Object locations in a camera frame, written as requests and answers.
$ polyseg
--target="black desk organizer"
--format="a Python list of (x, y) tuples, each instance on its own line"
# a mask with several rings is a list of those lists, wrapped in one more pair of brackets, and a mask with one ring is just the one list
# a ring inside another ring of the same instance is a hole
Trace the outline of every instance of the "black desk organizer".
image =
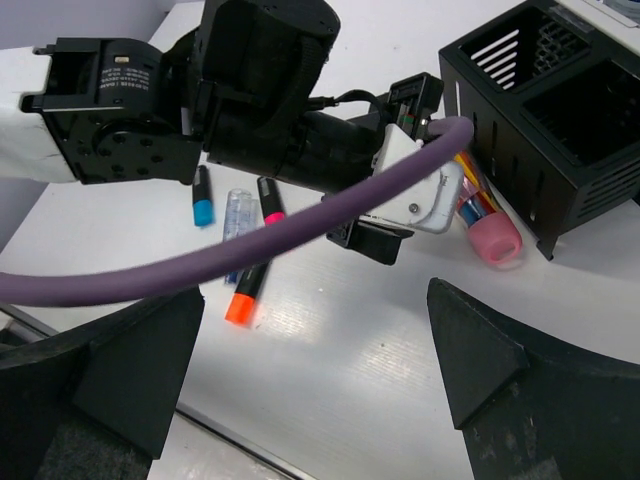
[(640, 59), (530, 0), (440, 52), (447, 115), (551, 260), (558, 237), (640, 191)]

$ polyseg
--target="blue marker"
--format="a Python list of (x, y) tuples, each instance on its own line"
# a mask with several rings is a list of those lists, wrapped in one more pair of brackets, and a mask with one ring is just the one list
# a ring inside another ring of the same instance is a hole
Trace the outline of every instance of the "blue marker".
[(209, 169), (204, 165), (198, 167), (193, 179), (193, 223), (196, 227), (206, 227), (216, 223)]

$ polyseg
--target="pink marker cap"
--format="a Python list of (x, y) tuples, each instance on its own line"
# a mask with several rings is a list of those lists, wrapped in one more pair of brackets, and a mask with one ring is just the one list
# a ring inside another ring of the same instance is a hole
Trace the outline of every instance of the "pink marker cap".
[(513, 260), (522, 250), (522, 237), (509, 215), (496, 212), (474, 223), (467, 231), (476, 253), (489, 265)]

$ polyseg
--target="pen holder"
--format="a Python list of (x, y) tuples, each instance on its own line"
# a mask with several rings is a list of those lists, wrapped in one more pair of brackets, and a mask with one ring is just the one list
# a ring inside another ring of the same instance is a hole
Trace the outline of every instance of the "pen holder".
[(551, 260), (558, 237), (640, 191), (640, 59), (529, 0), (440, 52), (447, 115)]

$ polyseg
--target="gray wall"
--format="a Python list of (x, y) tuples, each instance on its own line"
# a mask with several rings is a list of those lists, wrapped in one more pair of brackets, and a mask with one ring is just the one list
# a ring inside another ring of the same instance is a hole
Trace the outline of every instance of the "gray wall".
[[(64, 36), (148, 40), (163, 18), (156, 0), (0, 0), (0, 49), (44, 46)], [(0, 250), (45, 186), (0, 178)]]

